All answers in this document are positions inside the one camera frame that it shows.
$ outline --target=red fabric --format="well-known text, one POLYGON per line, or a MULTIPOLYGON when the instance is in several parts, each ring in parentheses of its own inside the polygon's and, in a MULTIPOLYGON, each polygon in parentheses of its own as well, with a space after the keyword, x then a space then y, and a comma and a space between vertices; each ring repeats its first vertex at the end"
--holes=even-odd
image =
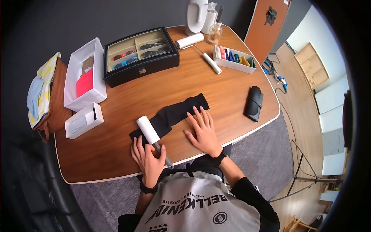
POLYGON ((76 97, 80 97, 93 88, 93 70, 83 74, 76 82, 76 97))

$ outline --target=black wristwatch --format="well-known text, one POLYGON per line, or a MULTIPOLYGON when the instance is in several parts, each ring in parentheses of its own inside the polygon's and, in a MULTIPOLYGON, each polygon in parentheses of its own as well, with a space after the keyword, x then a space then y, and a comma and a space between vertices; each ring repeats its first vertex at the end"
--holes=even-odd
POLYGON ((155 194, 157 192, 157 185, 155 187, 153 187, 153 189, 150 189, 148 187, 146 187, 142 182, 140 183, 139 185, 139 188, 140 190, 142 190, 142 192, 144 192, 144 194, 147 194, 147 193, 152 193, 152 194, 155 194))
POLYGON ((220 164, 221 164, 221 161, 222 161, 225 157, 227 157, 227 155, 224 154, 224 148, 223 148, 223 150, 221 151, 220 155, 219 155, 218 157, 214 157, 214 158, 213 158, 213 162, 214 162, 214 164, 215 164, 216 166, 220 165, 220 164))

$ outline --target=white cardboard box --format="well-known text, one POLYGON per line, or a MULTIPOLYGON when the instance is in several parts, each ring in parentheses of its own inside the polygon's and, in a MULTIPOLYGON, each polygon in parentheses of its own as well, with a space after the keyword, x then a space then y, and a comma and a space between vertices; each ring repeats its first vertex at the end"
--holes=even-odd
MULTIPOLYGON (((221 58, 218 58, 216 57, 216 47, 222 47, 223 49, 227 49, 226 47, 223 47, 223 46, 214 46, 214 49, 213 49, 213 59, 214 59, 214 62, 219 65, 219 66, 224 66, 224 67, 227 67, 227 68, 232 68, 232 69, 236 69, 236 70, 239 70, 239 71, 242 71, 242 72, 247 72, 247 73, 250 73, 252 74, 256 68, 253 68, 253 67, 249 67, 247 65, 243 65, 243 64, 240 64, 240 63, 236 63, 236 62, 233 62, 233 61, 228 61, 228 60, 224 60, 224 59, 221 59, 221 58)), ((233 50, 233 49, 230 49, 228 48, 233 54, 238 54, 240 57, 245 57, 246 60, 247 59, 250 59, 252 56, 246 54, 246 53, 243 53, 243 52, 240 52, 240 51, 237 51, 237 50, 233 50)))
POLYGON ((75 113, 72 117, 70 117, 69 119, 67 119, 67 121, 65 121, 66 138, 75 139, 79 137, 80 135, 82 135, 83 133, 87 132, 88 130, 93 129, 94 127, 102 123, 104 123, 104 120, 103 120, 101 106, 95 102, 90 103, 84 109, 75 113), (94 120, 93 108, 95 110, 96 120, 94 120), (70 131, 72 130, 71 125, 76 120, 83 119, 83 117, 85 117, 86 126, 72 133, 70 131))
POLYGON ((107 98, 103 81, 103 47, 98 37, 71 54, 66 74, 63 106, 78 112, 90 103, 100 103, 107 98), (94 55, 93 88, 76 98, 76 82, 81 76, 82 63, 94 55))

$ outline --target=white lint roller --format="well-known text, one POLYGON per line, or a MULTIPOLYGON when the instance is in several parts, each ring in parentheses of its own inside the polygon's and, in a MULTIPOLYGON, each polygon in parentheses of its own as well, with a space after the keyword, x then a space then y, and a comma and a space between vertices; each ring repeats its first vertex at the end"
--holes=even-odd
POLYGON ((215 72, 217 74, 221 74, 221 69, 209 57, 209 55, 207 55, 206 53, 203 53, 196 45, 194 45, 194 43, 198 43, 198 42, 203 41, 203 40, 204 40, 204 35, 199 33, 199 34, 188 36, 188 37, 185 37, 183 39, 180 39, 180 40, 175 41, 175 46, 178 49, 180 49, 180 50, 189 48, 191 46, 195 46, 202 53, 202 57, 211 65, 211 67, 213 67, 213 69, 215 70, 215 72))
MULTIPOLYGON (((153 128, 151 122, 148 120, 147 116, 140 117, 137 120, 137 124, 139 128, 141 129, 142 133, 144 134, 144 137, 147 139, 148 143, 150 145, 153 145, 156 148, 156 150, 161 154, 161 147, 157 143, 160 140, 160 137, 156 133, 155 129, 153 128)), ((174 165, 170 161, 168 156, 166 156, 165 163, 169 167, 169 169, 174 168, 174 165)))

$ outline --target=hand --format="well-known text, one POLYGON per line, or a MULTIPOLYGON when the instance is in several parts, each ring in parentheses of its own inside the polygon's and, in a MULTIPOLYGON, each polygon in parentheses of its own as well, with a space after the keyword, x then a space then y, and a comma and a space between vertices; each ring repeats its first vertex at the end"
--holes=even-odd
POLYGON ((161 156, 159 159, 155 158, 152 154, 152 151, 155 148, 152 145, 144 145, 145 149, 142 146, 142 136, 134 138, 134 143, 131 148, 131 156, 139 165, 140 169, 143 172, 142 182, 144 186, 152 189, 156 186, 157 180, 165 166, 166 158, 166 148, 165 145, 161 147, 161 156))
POLYGON ((211 157, 218 157, 223 148, 219 144, 216 137, 214 131, 214 121, 211 118, 211 115, 206 112, 203 107, 200 107, 202 116, 196 107, 193 107, 193 110, 196 114, 198 122, 189 112, 187 112, 187 115, 194 127, 197 139, 195 139, 195 137, 193 137, 192 133, 189 131, 184 131, 185 135, 196 148, 206 152, 211 157))

